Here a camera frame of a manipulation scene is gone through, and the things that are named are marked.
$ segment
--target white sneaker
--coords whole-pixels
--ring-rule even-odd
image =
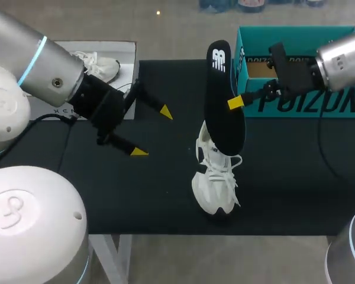
[[[120,71],[121,65],[118,60],[98,56],[97,52],[85,53],[77,51],[71,54],[83,60],[84,66],[87,69],[85,73],[88,75],[94,75],[105,83],[113,80]]]
[[[204,159],[200,162],[199,149],[204,154]],[[235,188],[238,186],[235,181],[233,168],[242,164],[242,157],[226,156],[215,146],[209,135],[206,123],[202,124],[199,138],[196,140],[196,157],[203,167],[202,172],[196,172],[192,179],[192,189],[198,204],[201,208],[214,215],[220,214],[221,209],[229,214],[234,204],[240,205],[235,195]],[[239,158],[240,161],[231,165],[231,158]]]

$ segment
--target yellow fingertip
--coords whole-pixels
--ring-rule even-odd
[[[168,110],[167,105],[164,105],[163,108],[160,110],[160,113],[163,114],[165,117],[168,117],[170,120],[173,120],[170,111]]]
[[[229,105],[229,109],[232,110],[232,109],[236,109],[236,108],[240,108],[240,107],[243,107],[244,106],[244,102],[242,100],[242,97],[241,96],[236,96],[235,98],[233,99],[229,99],[227,101],[228,105]]]
[[[145,152],[139,148],[134,148],[133,152],[131,152],[130,156],[148,156],[148,152]]]

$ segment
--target metal cylinder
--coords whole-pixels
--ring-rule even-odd
[[[329,284],[355,284],[355,216],[330,244],[325,271]]]
[[[83,61],[39,32],[0,12],[0,66],[30,95],[54,107],[73,96],[83,78]]]
[[[317,50],[317,64],[333,92],[355,85],[355,33]]]

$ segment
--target black cable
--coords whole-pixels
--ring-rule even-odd
[[[69,130],[68,130],[68,132],[67,132],[67,136],[66,136],[66,139],[65,139],[65,141],[64,141],[64,147],[63,147],[62,155],[60,156],[60,160],[59,160],[59,163],[58,163],[57,173],[60,172],[60,169],[61,169],[61,167],[62,167],[64,155],[66,154],[67,146],[68,146],[68,144],[69,144],[69,139],[70,139],[70,135],[71,135],[72,125],[73,125],[73,124],[70,124],[70,125],[69,125]]]
[[[122,87],[127,86],[127,85],[131,85],[131,84],[133,84],[133,83],[127,83],[127,84],[122,85],[121,87],[118,87],[118,88],[115,88],[115,89],[119,90],[119,89],[121,89]]]
[[[324,97],[324,102],[321,107],[321,111],[319,112],[318,125],[317,125],[318,149],[319,149],[319,153],[320,153],[325,165],[327,166],[328,170],[333,174],[333,176],[335,176],[337,179],[341,180],[342,182],[350,183],[346,178],[344,178],[342,175],[337,173],[337,171],[335,170],[335,168],[332,167],[332,165],[330,165],[330,162],[326,158],[326,155],[324,153],[324,149],[322,147],[322,118],[324,116],[325,107],[327,106],[327,104],[330,100],[330,97],[331,97],[331,92],[326,92],[325,97]]]
[[[38,118],[36,118],[35,120],[33,120],[32,122],[30,122],[28,124],[28,126],[26,126],[25,130],[19,135],[17,136],[17,138],[15,139],[15,141],[0,155],[0,161],[8,155],[8,153],[13,150],[13,148],[18,144],[18,142],[20,142],[20,140],[22,138],[24,138],[24,136],[38,123],[40,122],[41,120],[44,120],[46,118],[50,118],[50,117],[54,117],[54,118],[58,118],[60,121],[66,123],[66,124],[69,124],[70,126],[72,126],[75,121],[78,119],[76,117],[73,117],[73,118],[67,118],[67,117],[64,117],[62,115],[59,115],[59,114],[45,114],[45,115],[42,115]]]

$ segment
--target table leg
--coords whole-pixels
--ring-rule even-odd
[[[110,284],[128,284],[122,260],[111,235],[89,235],[89,241],[101,262]]]
[[[129,279],[132,240],[133,235],[120,235],[120,243],[118,245],[118,254],[120,255],[122,268],[125,271],[127,279]]]

